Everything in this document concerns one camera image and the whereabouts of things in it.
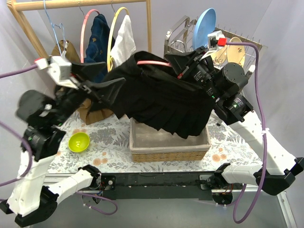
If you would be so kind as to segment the white cloth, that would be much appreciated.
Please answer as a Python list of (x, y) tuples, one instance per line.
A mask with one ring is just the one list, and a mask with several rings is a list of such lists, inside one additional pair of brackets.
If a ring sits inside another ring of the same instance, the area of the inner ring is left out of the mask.
[(133, 38), (132, 23), (129, 15), (125, 15), (118, 30), (117, 37), (110, 51), (110, 69), (120, 66), (136, 51)]

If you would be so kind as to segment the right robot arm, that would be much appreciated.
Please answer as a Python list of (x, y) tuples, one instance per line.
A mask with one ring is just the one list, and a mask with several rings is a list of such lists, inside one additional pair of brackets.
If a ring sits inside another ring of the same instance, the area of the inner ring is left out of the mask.
[(261, 184), (262, 190), (273, 196), (289, 188), (296, 175), (303, 172), (304, 159), (294, 157), (266, 131), (253, 106), (240, 94), (249, 80), (243, 67), (228, 62), (220, 70), (214, 69), (209, 50), (204, 47), (164, 57), (179, 79), (196, 83), (215, 100), (213, 109), (218, 118), (237, 132), (263, 162), (257, 166), (225, 163), (203, 183), (221, 189), (235, 183)]

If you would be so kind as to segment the black skirt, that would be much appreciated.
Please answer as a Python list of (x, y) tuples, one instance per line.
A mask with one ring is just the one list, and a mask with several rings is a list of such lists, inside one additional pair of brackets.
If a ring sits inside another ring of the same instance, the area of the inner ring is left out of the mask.
[(105, 75), (104, 83), (125, 79), (108, 108), (118, 118), (127, 115), (156, 130), (176, 133), (183, 139), (200, 135), (215, 99), (200, 86), (178, 79), (171, 67), (137, 64), (143, 60), (164, 61), (152, 53), (139, 51)]

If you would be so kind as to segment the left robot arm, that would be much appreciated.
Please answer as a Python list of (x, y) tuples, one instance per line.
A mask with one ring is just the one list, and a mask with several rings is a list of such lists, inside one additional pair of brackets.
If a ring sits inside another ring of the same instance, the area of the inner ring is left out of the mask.
[(81, 189), (96, 190), (101, 185), (101, 172), (92, 165), (79, 168), (68, 178), (46, 186), (48, 169), (54, 160), (65, 131), (60, 126), (87, 99), (112, 105), (124, 78), (93, 83), (90, 77), (99, 73), (104, 63), (79, 64), (63, 58), (41, 58), (30, 69), (46, 69), (55, 83), (64, 88), (51, 98), (36, 90), (26, 91), (20, 98), (16, 116), (27, 123), (21, 140), (18, 175), (8, 199), (1, 200), (6, 214), (15, 214), (15, 223), (25, 228), (47, 220), (59, 203)]

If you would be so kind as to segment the yellow hanger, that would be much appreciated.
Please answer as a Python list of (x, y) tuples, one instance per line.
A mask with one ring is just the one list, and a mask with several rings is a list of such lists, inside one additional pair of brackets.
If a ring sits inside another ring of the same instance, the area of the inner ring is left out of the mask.
[(112, 39), (113, 39), (114, 28), (115, 28), (115, 25), (116, 25), (117, 18), (118, 18), (119, 14), (122, 10), (125, 10), (126, 14), (129, 15), (129, 11), (126, 7), (120, 7), (117, 10), (117, 12), (114, 14), (114, 18), (113, 18), (113, 21), (112, 21), (112, 24), (111, 24), (111, 27), (110, 27), (108, 46), (107, 46), (107, 71), (108, 72), (110, 72), (111, 69), (112, 69), (110, 51), (111, 51), (111, 48), (112, 48)]

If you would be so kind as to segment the blue denim garment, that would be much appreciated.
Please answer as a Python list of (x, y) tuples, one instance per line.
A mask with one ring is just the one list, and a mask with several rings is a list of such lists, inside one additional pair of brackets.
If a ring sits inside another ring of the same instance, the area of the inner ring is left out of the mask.
[(84, 58), (85, 63), (107, 62), (110, 28), (103, 14), (97, 15), (91, 27), (91, 36)]

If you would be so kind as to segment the pink hanger of skirt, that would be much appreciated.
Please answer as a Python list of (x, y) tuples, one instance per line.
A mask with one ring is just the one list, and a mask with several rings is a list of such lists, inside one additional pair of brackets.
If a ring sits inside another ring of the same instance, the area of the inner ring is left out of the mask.
[(137, 62), (137, 65), (159, 65), (165, 67), (172, 67), (168, 62), (161, 62), (161, 61), (153, 61), (153, 60), (141, 60)]

